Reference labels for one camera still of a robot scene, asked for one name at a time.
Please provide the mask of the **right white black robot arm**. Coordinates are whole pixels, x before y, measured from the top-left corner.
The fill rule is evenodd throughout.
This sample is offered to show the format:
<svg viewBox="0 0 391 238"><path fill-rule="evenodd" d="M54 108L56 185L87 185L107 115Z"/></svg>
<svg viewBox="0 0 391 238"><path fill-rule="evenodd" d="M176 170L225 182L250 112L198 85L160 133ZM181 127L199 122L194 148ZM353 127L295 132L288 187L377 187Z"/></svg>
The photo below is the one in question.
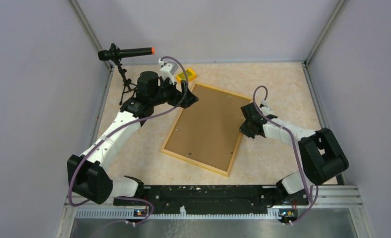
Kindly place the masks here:
<svg viewBox="0 0 391 238"><path fill-rule="evenodd" d="M244 122L240 132L249 137L258 136L291 146L297 170L276 183L273 200L289 204L302 195L306 202L313 199L312 188L346 171L349 161L334 133L328 128L306 129L283 121L265 104L249 103L241 107Z"/></svg>

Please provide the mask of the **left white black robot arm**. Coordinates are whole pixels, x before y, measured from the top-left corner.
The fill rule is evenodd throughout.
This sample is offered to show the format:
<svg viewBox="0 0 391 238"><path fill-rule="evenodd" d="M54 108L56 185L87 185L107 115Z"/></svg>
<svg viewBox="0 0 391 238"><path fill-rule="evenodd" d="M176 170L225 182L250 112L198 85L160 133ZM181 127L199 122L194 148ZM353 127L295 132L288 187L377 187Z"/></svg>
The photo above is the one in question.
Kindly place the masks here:
<svg viewBox="0 0 391 238"><path fill-rule="evenodd" d="M173 109L186 109L198 102L187 81L182 80L180 84L181 90L178 90L169 77L159 76L154 71L140 74L133 95L122 103L108 129L87 150L67 160L67 199L71 206L81 205L72 201L73 193L97 204L108 199L113 181L106 170L128 138L147 120L156 118L156 106L168 104Z"/></svg>

